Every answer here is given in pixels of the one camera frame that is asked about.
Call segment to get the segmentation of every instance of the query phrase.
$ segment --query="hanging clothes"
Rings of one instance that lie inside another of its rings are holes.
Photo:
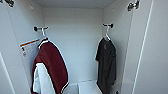
[[[40,51],[34,60],[32,69],[32,76],[34,78],[32,94],[37,94],[39,92],[40,94],[49,94],[45,92],[52,92],[50,94],[62,94],[63,90],[68,85],[68,73],[61,54],[57,47],[48,41],[48,39],[42,40],[42,42],[39,44],[39,48]],[[40,77],[42,79],[45,78],[45,81],[38,81],[38,77],[39,79]]]
[[[97,85],[103,94],[110,94],[116,80],[116,49],[111,40],[100,41],[96,60],[99,62]]]

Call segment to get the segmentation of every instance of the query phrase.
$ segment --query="closet door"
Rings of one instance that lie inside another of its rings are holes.
[[[8,7],[0,3],[0,94],[30,94]]]
[[[167,0],[152,0],[151,7],[148,8],[149,18],[132,94],[168,93],[167,4]]]
[[[152,0],[140,0],[138,9],[133,9],[130,35],[125,60],[124,74],[122,80],[121,94],[133,94],[137,71],[143,50],[143,42],[150,17]]]

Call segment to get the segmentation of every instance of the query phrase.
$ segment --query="clothing rod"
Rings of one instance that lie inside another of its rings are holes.
[[[103,24],[103,26],[110,26],[111,28],[113,28],[113,24]]]

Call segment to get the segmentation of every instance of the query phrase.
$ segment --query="closet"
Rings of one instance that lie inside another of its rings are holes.
[[[108,36],[116,47],[117,80],[111,94],[167,94],[168,1],[140,0],[136,9],[137,1],[0,0],[0,93],[31,94],[32,65],[44,39],[34,27],[48,26],[44,33],[68,71],[63,94],[101,94],[95,57],[103,24],[113,24]]]

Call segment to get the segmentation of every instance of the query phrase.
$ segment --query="dark jacket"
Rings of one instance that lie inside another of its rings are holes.
[[[100,41],[96,60],[99,62],[97,85],[103,94],[110,94],[116,80],[116,49],[111,40]]]

